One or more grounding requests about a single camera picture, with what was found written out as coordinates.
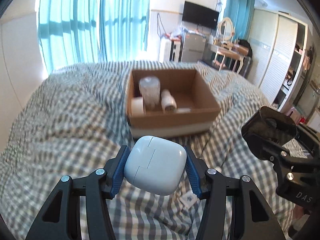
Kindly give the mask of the person's right hand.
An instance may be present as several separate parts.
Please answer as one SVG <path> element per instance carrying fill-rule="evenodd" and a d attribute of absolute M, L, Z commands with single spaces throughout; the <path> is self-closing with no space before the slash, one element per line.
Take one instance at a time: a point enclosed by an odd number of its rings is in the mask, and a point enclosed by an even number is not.
<path fill-rule="evenodd" d="M 309 218 L 309 213 L 301 206 L 296 205 L 293 211 L 292 225 L 301 228 Z"/>

